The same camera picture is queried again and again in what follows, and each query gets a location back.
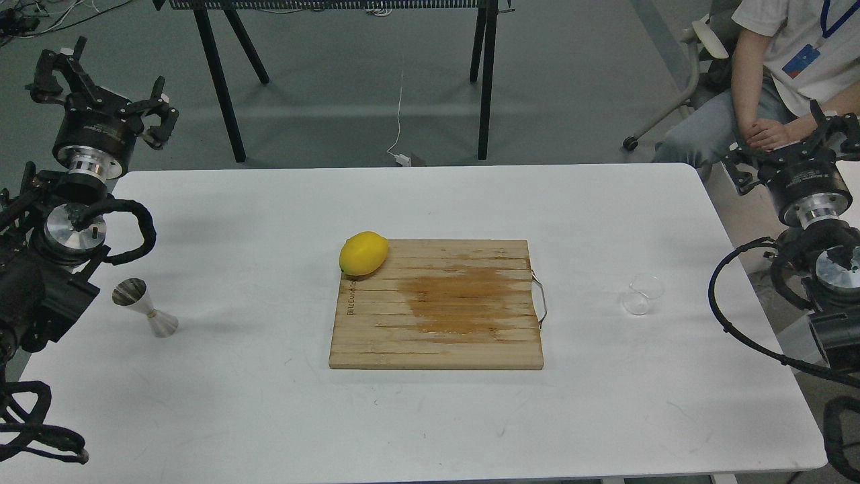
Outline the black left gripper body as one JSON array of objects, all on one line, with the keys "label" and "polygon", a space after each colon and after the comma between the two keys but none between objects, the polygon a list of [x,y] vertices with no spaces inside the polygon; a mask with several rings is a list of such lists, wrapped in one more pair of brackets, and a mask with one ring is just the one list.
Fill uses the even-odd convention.
[{"label": "black left gripper body", "polygon": [[105,178],[117,179],[129,171],[137,138],[142,134],[142,114],[132,113],[131,102],[111,93],[98,96],[96,105],[82,93],[64,99],[64,118],[52,155],[68,169],[73,157],[87,154],[101,159]]}]

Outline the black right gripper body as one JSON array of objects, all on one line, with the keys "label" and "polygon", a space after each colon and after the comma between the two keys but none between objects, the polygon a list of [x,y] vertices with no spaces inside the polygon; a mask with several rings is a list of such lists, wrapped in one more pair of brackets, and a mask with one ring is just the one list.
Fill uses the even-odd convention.
[{"label": "black right gripper body", "polygon": [[787,227],[809,227],[823,218],[838,218],[853,196],[830,149],[784,149],[759,166],[759,181],[770,191],[777,218]]}]

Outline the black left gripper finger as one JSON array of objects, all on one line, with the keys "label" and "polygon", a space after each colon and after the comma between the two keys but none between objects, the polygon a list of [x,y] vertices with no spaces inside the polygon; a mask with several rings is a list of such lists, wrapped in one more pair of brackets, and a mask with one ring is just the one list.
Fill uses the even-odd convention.
[{"label": "black left gripper finger", "polygon": [[83,99],[87,106],[95,104],[95,84],[80,64],[88,39],[80,36],[73,49],[41,52],[31,85],[26,85],[30,98],[37,104],[65,105],[73,96]]},{"label": "black left gripper finger", "polygon": [[[162,150],[168,144],[179,117],[178,110],[169,103],[169,96],[164,94],[165,82],[164,76],[158,76],[150,98],[125,105],[126,125],[135,137],[141,138],[154,150]],[[160,120],[159,125],[145,128],[144,118],[149,116],[156,116]]]}]

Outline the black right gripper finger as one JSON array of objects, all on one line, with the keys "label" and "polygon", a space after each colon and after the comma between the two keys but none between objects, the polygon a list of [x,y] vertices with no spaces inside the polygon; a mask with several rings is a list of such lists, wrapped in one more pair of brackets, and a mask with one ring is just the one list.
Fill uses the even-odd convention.
[{"label": "black right gripper finger", "polygon": [[821,153],[832,150],[828,147],[828,141],[832,136],[842,134],[845,139],[841,142],[838,161],[859,160],[859,124],[855,113],[837,114],[834,111],[824,111],[817,100],[809,102],[810,113],[817,123],[813,134],[808,137],[808,156],[819,157]]},{"label": "black right gripper finger", "polygon": [[747,146],[733,145],[722,159],[729,181],[734,184],[738,196],[752,193],[763,186],[770,196],[773,194],[771,181],[780,168],[776,151],[762,151]]}]

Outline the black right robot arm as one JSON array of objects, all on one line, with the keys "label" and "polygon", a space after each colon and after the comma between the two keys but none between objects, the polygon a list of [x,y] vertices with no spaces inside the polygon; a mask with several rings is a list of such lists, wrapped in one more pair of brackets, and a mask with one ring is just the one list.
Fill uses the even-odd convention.
[{"label": "black right robot arm", "polygon": [[[738,195],[763,186],[786,230],[776,239],[758,238],[719,261],[707,285],[707,301],[722,330],[756,352],[829,382],[858,387],[858,229],[843,214],[853,198],[838,161],[858,160],[858,118],[809,104],[813,134],[774,151],[732,147],[722,165]],[[772,352],[741,333],[716,300],[722,270],[744,252],[763,249],[777,294],[807,313],[817,362]]]}]

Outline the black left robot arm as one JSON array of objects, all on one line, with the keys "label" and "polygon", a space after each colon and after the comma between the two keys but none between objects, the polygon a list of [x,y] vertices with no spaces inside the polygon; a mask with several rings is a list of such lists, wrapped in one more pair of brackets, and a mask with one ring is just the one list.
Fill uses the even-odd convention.
[{"label": "black left robot arm", "polygon": [[2,368],[76,324],[99,294],[90,282],[99,266],[136,261],[157,241],[150,212],[110,195],[108,181],[127,174],[138,140],[163,149],[178,111],[163,92],[164,77],[137,102],[96,85],[80,63],[86,42],[42,51],[28,86],[35,102],[64,110],[52,148],[62,169],[28,163],[19,195],[2,191]]}]

